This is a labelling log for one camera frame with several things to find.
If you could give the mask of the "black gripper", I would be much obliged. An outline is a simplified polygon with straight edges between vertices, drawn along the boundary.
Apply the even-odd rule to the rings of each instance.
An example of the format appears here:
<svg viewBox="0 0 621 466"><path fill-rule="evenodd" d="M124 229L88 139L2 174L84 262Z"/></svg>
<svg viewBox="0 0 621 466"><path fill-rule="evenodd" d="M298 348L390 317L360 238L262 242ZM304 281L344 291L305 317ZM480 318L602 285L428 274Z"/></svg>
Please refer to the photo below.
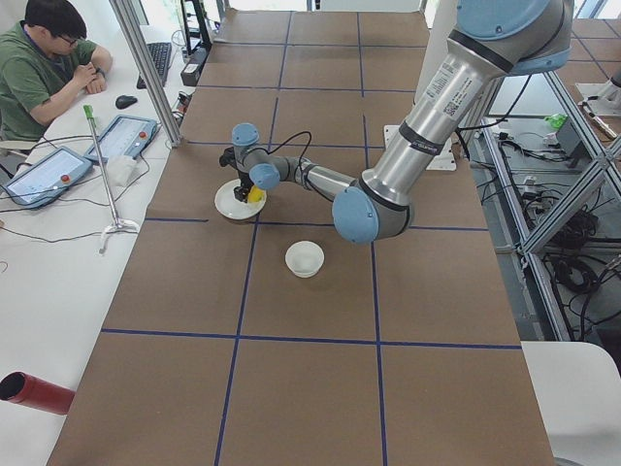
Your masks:
<svg viewBox="0 0 621 466"><path fill-rule="evenodd" d="M250 189L253 187L253 182L248 173L238 172L238 178L240 184L234 188L235 198L240 202L246 202Z"/></svg>

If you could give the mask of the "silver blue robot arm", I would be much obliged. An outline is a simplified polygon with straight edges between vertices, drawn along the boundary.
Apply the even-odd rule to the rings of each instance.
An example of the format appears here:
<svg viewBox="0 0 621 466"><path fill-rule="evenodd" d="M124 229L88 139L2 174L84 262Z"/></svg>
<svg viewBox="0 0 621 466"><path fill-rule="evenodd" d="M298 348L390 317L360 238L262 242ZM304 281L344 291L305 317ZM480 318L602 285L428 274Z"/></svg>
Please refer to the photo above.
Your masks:
<svg viewBox="0 0 621 466"><path fill-rule="evenodd" d="M236 169L239 201L256 186L296 183L332 203L336 230L351 243L395 237L411 224L410 192L492 81L562 67L570 55L571 1L459 1L447 51L377 164L352 178L303 156L277 156L258 146L258 132L240 123L219 157Z"/></svg>

